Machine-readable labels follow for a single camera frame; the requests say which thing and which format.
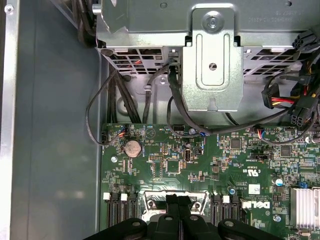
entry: metal bracket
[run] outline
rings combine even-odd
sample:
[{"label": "metal bracket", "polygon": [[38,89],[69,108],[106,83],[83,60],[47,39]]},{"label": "metal bracket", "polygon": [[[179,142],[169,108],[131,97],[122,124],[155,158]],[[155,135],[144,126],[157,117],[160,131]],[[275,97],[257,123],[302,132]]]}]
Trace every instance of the metal bracket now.
[{"label": "metal bracket", "polygon": [[128,1],[117,0],[115,5],[110,0],[101,1],[101,18],[111,33],[126,27],[128,24]]},{"label": "metal bracket", "polygon": [[237,111],[243,97],[243,48],[234,42],[235,13],[198,8],[192,46],[183,48],[182,95],[189,111]]}]

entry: integrated circuit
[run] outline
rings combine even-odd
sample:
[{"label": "integrated circuit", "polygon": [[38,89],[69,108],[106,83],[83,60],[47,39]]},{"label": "integrated circuit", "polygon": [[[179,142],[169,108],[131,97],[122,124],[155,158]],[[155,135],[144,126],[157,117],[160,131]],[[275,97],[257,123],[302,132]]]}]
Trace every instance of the integrated circuit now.
[{"label": "integrated circuit", "polygon": [[241,140],[240,139],[231,139],[230,140],[231,149],[241,149]]},{"label": "integrated circuit", "polygon": [[180,162],[177,160],[166,161],[166,172],[169,174],[179,174],[180,173],[179,164]]},{"label": "integrated circuit", "polygon": [[281,146],[280,155],[281,157],[291,157],[291,146]]}]

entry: silver heatsink fins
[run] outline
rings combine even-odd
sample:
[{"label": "silver heatsink fins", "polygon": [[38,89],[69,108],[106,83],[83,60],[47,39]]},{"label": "silver heatsink fins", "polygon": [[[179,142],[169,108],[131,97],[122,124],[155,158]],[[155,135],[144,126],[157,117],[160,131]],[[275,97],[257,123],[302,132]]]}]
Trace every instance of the silver heatsink fins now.
[{"label": "silver heatsink fins", "polygon": [[290,223],[298,229],[320,229],[320,189],[291,188]]}]

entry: mounting hole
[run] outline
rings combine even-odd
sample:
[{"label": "mounting hole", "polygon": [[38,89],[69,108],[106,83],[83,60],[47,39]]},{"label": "mounting hole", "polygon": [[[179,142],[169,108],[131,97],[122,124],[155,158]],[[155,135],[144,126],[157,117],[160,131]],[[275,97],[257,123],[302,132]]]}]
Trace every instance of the mounting hole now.
[{"label": "mounting hole", "polygon": [[210,63],[210,64],[209,64],[209,69],[210,69],[211,71],[216,70],[216,69],[217,69],[217,64],[215,64],[215,63]]},{"label": "mounting hole", "polygon": [[167,7],[168,7],[168,3],[166,3],[166,2],[160,3],[160,8],[166,9]]}]

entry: screw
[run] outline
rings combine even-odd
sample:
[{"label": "screw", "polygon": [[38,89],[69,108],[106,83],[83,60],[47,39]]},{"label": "screw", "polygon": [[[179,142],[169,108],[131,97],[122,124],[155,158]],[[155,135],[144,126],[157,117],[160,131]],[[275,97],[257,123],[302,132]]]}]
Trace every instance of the screw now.
[{"label": "screw", "polygon": [[197,221],[199,218],[197,217],[197,216],[195,216],[195,215],[191,215],[190,216],[190,220],[192,220],[192,221]]},{"label": "screw", "polygon": [[224,225],[226,225],[228,227],[233,227],[235,224],[232,221],[225,221]]},{"label": "screw", "polygon": [[281,222],[281,217],[276,214],[276,215],[273,216],[273,220],[274,220],[275,222],[279,223],[279,222]]},{"label": "screw", "polygon": [[163,85],[163,84],[166,84],[166,78],[165,77],[162,77],[160,79],[160,83]]},{"label": "screw", "polygon": [[11,4],[7,4],[5,7],[4,7],[4,12],[8,15],[11,15],[14,13],[14,6],[12,6]]},{"label": "screw", "polygon": [[209,17],[207,19],[208,27],[211,29],[215,29],[217,27],[217,19],[215,17]]},{"label": "screw", "polygon": [[116,163],[118,161],[117,156],[112,156],[111,157],[111,162]]},{"label": "screw", "polygon": [[189,131],[188,131],[188,133],[189,133],[190,135],[196,134],[196,130],[195,130],[194,128],[190,128]]},{"label": "screw", "polygon": [[168,7],[168,4],[166,2],[160,3],[160,8],[166,9]]}]

